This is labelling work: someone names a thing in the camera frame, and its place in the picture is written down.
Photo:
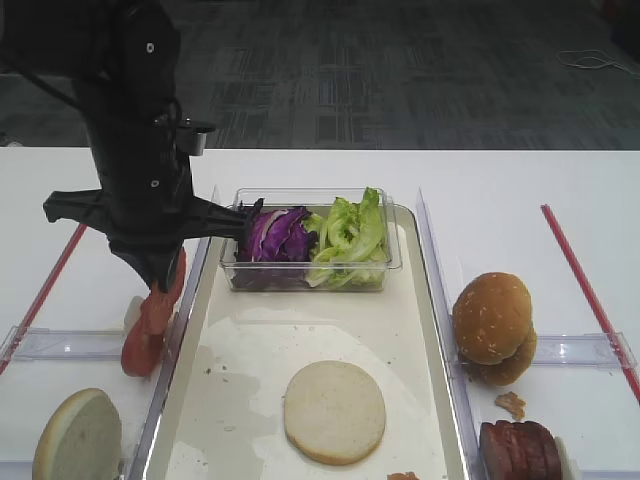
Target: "bun top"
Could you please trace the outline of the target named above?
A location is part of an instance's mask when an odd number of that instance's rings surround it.
[[[482,365],[496,365],[522,345],[531,321],[531,295],[515,275],[490,272],[465,287],[453,306],[460,353]]]

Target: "white table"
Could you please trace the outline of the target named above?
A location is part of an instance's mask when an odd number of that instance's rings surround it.
[[[475,273],[510,270],[530,287],[545,333],[598,332],[539,210],[549,203],[614,327],[638,355],[638,160],[636,152],[217,150],[192,166],[196,194],[210,198],[217,185],[223,204],[242,187],[374,185],[415,210],[421,188],[451,298]],[[1,336],[20,321],[75,229],[49,224],[42,202],[53,190],[97,185],[86,149],[0,149]],[[78,268],[96,271],[97,258]]]

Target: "white tray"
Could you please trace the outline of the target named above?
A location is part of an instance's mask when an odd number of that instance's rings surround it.
[[[214,242],[148,478],[464,478],[415,219],[395,209],[403,269],[381,293],[234,293]],[[362,366],[385,397],[383,441],[350,467],[312,462],[284,434],[289,380],[322,359]]]

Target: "plastic tray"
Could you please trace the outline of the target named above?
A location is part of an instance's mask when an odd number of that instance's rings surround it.
[[[386,261],[384,262],[349,262],[341,264],[312,264],[311,262],[239,262],[236,261],[237,242],[225,240],[220,264],[225,271],[232,290],[235,291],[380,291],[384,289],[388,272],[400,268],[402,259],[398,250],[398,232],[395,211],[391,207],[391,199],[387,194],[380,194],[380,213],[387,225],[385,236]],[[236,193],[233,208],[240,205],[252,205],[259,198],[264,198],[263,211],[279,208],[306,206],[310,211],[325,218],[336,197],[346,198],[350,202],[359,203],[364,189],[242,189]],[[347,281],[344,285],[332,288],[330,282],[311,288],[306,276],[311,272],[327,271],[331,274],[349,276],[351,273],[366,271],[376,277],[374,281],[364,284]]]
[[[177,367],[184,390],[172,389],[165,410],[179,420],[158,435],[151,478],[164,475],[168,457],[167,480],[464,478],[415,219],[394,210],[403,268],[382,292],[233,292],[209,259],[196,300],[206,316],[197,332],[190,324]],[[287,384],[321,359],[361,365],[385,397],[385,436],[356,465],[309,461],[285,438]]]
[[[88,387],[103,389],[123,422],[120,480],[143,478],[210,240],[185,242],[189,273],[165,356],[149,378],[140,379],[122,372],[120,351],[123,322],[148,289],[109,253],[102,234],[80,233],[48,295],[41,305],[34,302],[39,311],[32,325],[3,332],[0,363],[8,364],[0,375],[1,479],[31,479],[33,454],[49,417],[65,398]],[[87,265],[99,265],[98,271]]]
[[[612,338],[603,333],[593,333],[599,330],[595,319],[593,331],[584,335],[538,330],[539,346],[534,364],[516,383],[506,388],[490,388],[473,382],[458,361],[450,317],[451,303],[455,298],[445,290],[442,258],[422,193],[418,196],[417,212],[430,293],[468,477],[471,480],[487,479],[478,449],[480,424],[498,419],[511,420],[510,415],[496,407],[493,400],[498,394],[514,391],[527,401],[527,419],[542,423],[553,435],[563,438],[583,478],[640,479],[640,458],[637,455],[640,413],[613,351]],[[477,273],[463,275],[463,283],[471,281]],[[562,329],[562,322],[556,325],[558,330]],[[624,335],[615,335],[627,349],[629,366],[635,367],[635,358]],[[594,389],[598,391],[598,400],[594,400]],[[623,418],[621,412],[631,412],[631,415]]]

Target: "sliced bun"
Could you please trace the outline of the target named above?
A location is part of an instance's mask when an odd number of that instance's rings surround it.
[[[49,419],[33,459],[33,480],[113,480],[122,423],[106,393],[89,388],[67,398]]]
[[[360,367],[321,361],[300,370],[284,398],[287,437],[308,457],[348,465],[368,456],[386,425],[382,392]]]
[[[480,365],[476,363],[471,369],[477,372],[489,385],[496,387],[511,385],[531,366],[533,357],[536,354],[537,344],[538,335],[532,328],[513,356],[497,365]]]
[[[456,342],[466,358],[496,365],[511,357],[533,328],[531,295],[515,275],[491,272],[465,287],[453,307]]]

